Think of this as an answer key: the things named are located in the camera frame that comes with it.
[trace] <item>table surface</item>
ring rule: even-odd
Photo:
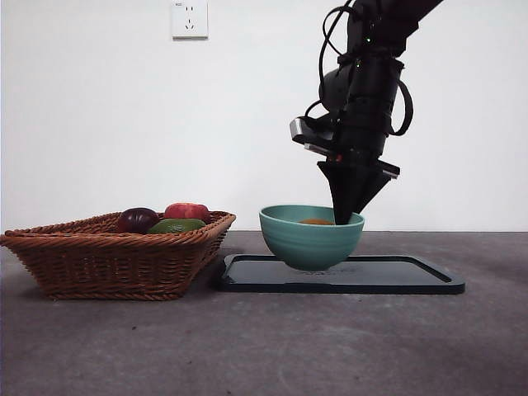
[[[43,297],[2,263],[2,394],[528,394],[528,233],[364,233],[358,254],[422,257],[466,279],[462,295],[220,292],[234,231],[181,299]]]

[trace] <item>tray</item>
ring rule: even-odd
[[[233,254],[224,260],[224,291],[457,295],[459,276],[407,256],[350,256],[326,271],[299,271],[275,256]]]

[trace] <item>wall socket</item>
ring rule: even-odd
[[[172,3],[172,38],[206,39],[209,21],[206,0],[181,0]]]

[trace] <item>bowl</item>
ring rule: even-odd
[[[302,224],[304,219],[334,222],[333,209],[311,205],[275,205],[259,213],[266,245],[297,270],[324,271],[345,260],[356,248],[365,219],[352,214],[348,224]]]

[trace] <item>red apple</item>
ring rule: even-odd
[[[207,206],[183,202],[169,205],[163,217],[165,219],[200,219],[206,224],[211,221]]]

